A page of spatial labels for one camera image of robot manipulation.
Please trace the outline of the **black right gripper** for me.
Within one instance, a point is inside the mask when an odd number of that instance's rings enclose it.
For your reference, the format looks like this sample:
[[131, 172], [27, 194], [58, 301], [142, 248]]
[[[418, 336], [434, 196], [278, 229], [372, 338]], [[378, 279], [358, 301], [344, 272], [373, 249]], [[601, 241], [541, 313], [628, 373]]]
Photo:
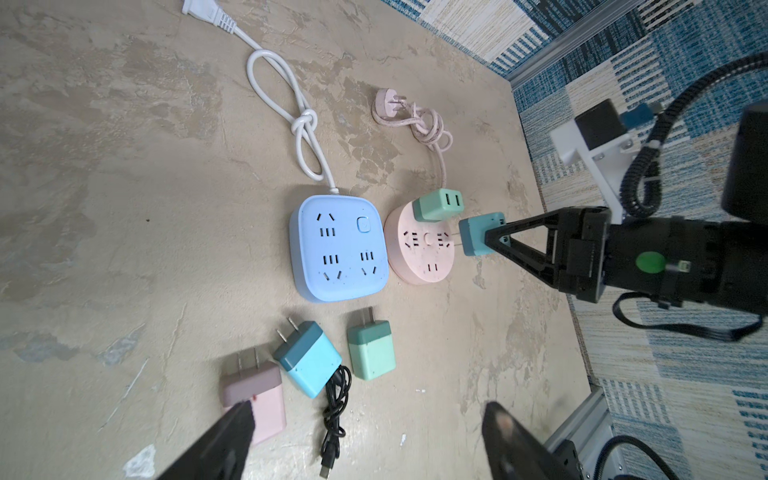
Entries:
[[[493, 227], [486, 231], [484, 242], [545, 285], [578, 300], [597, 303], [605, 289], [610, 220], [606, 207], [562, 208]], [[516, 233], [537, 228], [546, 229], [545, 252], [513, 238]]]

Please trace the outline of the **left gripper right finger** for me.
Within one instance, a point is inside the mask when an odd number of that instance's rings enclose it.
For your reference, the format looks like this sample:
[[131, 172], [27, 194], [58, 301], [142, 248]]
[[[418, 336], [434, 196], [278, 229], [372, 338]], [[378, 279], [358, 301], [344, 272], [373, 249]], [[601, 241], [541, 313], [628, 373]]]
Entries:
[[568, 465], [549, 452], [501, 404], [489, 401], [482, 419], [482, 438], [493, 479], [578, 479]]

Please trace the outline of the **teal charger adapter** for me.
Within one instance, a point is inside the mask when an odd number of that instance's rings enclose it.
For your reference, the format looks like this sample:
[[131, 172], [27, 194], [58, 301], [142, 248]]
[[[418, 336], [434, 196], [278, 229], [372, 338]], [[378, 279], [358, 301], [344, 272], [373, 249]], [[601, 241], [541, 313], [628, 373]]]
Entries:
[[502, 212], [465, 218], [459, 221], [459, 235], [465, 256], [478, 257], [493, 254], [494, 250], [485, 244], [486, 232], [506, 224]]

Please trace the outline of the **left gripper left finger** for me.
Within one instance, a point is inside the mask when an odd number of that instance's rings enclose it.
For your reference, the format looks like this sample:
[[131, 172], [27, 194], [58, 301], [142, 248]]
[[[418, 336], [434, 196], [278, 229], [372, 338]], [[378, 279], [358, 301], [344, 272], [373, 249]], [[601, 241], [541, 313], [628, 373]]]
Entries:
[[250, 401], [232, 406], [158, 480], [242, 478], [256, 422]]

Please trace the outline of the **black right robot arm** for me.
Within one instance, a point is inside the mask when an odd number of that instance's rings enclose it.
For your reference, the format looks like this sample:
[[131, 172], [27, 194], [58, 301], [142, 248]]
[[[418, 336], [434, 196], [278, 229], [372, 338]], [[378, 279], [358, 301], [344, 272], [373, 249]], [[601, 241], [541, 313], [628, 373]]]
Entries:
[[747, 106], [722, 197], [732, 220], [611, 223], [568, 207], [486, 232], [485, 244], [548, 286], [596, 303], [608, 286], [666, 307], [686, 301], [767, 312], [767, 104]]

